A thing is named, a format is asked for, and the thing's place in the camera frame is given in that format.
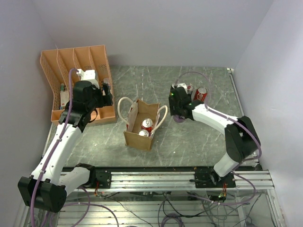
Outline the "red can silver top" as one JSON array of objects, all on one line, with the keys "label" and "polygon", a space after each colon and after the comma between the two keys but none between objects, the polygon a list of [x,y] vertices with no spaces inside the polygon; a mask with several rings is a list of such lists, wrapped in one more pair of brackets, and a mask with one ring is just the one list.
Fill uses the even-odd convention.
[{"label": "red can silver top", "polygon": [[147,130],[149,134],[151,134],[153,129],[153,121],[150,118],[145,118],[141,122],[141,128],[143,130]]}]

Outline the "red can front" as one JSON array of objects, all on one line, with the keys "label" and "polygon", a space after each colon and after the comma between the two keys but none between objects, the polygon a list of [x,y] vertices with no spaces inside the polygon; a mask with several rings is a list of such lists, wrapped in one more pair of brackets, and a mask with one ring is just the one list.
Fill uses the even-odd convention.
[{"label": "red can front", "polygon": [[138,135],[143,136],[143,137],[150,137],[151,133],[147,131],[146,129],[141,129],[138,132]]}]

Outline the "purple Fanta can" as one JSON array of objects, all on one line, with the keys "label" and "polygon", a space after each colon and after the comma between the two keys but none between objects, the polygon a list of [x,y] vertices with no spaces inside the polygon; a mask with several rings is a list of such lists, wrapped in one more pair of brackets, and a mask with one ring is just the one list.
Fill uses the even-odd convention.
[{"label": "purple Fanta can", "polygon": [[177,122],[177,123],[182,123],[182,122],[184,122],[184,121],[186,120],[184,117],[178,116],[178,115],[174,115],[174,116],[173,116],[173,119],[174,119],[174,121]]}]

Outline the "red tab soda can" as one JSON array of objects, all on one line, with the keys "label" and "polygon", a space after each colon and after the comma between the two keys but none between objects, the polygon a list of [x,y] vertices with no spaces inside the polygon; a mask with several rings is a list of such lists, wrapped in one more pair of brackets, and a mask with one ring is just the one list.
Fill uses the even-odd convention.
[{"label": "red tab soda can", "polygon": [[187,93],[192,94],[193,90],[194,90],[193,84],[187,84]]}]

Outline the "orange plastic file organizer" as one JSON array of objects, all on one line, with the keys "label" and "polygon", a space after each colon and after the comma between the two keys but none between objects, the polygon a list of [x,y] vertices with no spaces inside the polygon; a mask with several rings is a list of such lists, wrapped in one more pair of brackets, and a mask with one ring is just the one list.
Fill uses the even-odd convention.
[{"label": "orange plastic file organizer", "polygon": [[110,87],[111,94],[114,93],[104,45],[45,50],[41,52],[40,64],[53,92],[51,122],[56,126],[63,112],[60,109],[61,84],[69,86],[70,69],[95,70],[98,75],[98,83],[101,85],[102,82],[106,82]]}]

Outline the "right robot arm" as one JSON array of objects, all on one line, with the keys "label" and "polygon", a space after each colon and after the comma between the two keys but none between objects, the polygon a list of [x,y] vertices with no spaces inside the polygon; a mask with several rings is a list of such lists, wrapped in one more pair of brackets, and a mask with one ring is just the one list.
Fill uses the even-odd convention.
[{"label": "right robot arm", "polygon": [[225,136],[226,153],[212,167],[208,178],[214,187],[221,186],[225,177],[253,152],[258,150],[258,154],[262,154],[258,135],[247,116],[237,118],[223,114],[200,100],[192,100],[187,90],[180,85],[170,87],[169,108],[170,115],[204,123]]}]

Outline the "aluminium mounting rail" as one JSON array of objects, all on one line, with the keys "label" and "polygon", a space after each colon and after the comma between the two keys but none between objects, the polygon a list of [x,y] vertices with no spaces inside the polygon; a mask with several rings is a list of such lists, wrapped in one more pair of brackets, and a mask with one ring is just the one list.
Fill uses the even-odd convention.
[{"label": "aluminium mounting rail", "polygon": [[[93,192],[162,192],[162,191],[221,191],[222,185],[207,184],[195,172],[111,172],[99,186],[89,187]],[[231,180],[225,180],[228,190],[274,189],[269,171],[237,171]]]}]

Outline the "white medicine box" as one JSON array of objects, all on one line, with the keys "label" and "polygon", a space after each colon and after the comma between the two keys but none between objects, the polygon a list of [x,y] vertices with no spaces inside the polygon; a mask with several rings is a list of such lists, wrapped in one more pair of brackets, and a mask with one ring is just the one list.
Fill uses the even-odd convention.
[{"label": "white medicine box", "polygon": [[60,108],[64,109],[66,104],[69,101],[69,92],[68,91],[61,91],[60,92]]}]

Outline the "watermelon print canvas bag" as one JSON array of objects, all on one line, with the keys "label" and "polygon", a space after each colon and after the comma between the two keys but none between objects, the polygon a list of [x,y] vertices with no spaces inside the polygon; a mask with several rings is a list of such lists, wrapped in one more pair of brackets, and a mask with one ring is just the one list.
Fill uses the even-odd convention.
[{"label": "watermelon print canvas bag", "polygon": [[[120,110],[123,101],[131,103],[126,118],[121,115]],[[166,119],[168,107],[166,105],[160,106],[159,103],[148,104],[140,99],[133,101],[128,97],[122,97],[118,101],[117,111],[119,118],[126,124],[126,130],[124,131],[125,144],[140,150],[151,150],[154,134]],[[145,118],[150,118],[153,121],[150,137],[138,135],[138,132],[142,129],[141,122]]]}]

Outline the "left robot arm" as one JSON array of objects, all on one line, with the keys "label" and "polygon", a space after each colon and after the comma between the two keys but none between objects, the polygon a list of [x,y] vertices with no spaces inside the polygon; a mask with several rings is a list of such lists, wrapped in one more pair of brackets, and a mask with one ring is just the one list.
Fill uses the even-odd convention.
[{"label": "left robot arm", "polygon": [[90,81],[78,81],[72,91],[72,101],[61,113],[56,134],[39,165],[29,177],[21,177],[18,189],[26,206],[59,212],[67,196],[80,186],[91,188],[96,184],[96,168],[89,164],[77,164],[71,172],[62,176],[67,158],[82,136],[91,114],[98,108],[112,106],[109,85],[97,87]]}]

